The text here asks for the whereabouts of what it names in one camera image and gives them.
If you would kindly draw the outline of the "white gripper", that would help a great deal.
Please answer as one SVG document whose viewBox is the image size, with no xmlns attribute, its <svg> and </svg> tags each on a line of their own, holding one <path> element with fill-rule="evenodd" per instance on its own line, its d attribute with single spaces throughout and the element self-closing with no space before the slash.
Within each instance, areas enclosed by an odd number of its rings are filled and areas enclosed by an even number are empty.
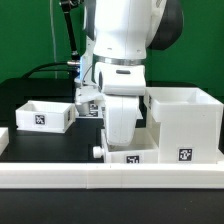
<svg viewBox="0 0 224 224">
<path fill-rule="evenodd" d="M 76 89 L 76 103 L 98 101 L 105 107 L 104 127 L 109 145 L 128 146 L 134 136 L 139 97 L 145 94 L 145 67 L 97 62 L 93 85 Z"/>
</svg>

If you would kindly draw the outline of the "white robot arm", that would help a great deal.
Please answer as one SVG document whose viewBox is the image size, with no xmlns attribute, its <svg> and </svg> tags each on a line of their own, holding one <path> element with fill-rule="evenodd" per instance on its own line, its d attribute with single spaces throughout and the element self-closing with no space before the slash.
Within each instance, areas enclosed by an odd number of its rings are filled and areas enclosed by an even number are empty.
<svg viewBox="0 0 224 224">
<path fill-rule="evenodd" d="M 81 59 L 76 104 L 105 107 L 107 143 L 131 143 L 145 94 L 146 50 L 165 50 L 180 37 L 180 0 L 86 0 L 84 29 L 90 46 Z"/>
</svg>

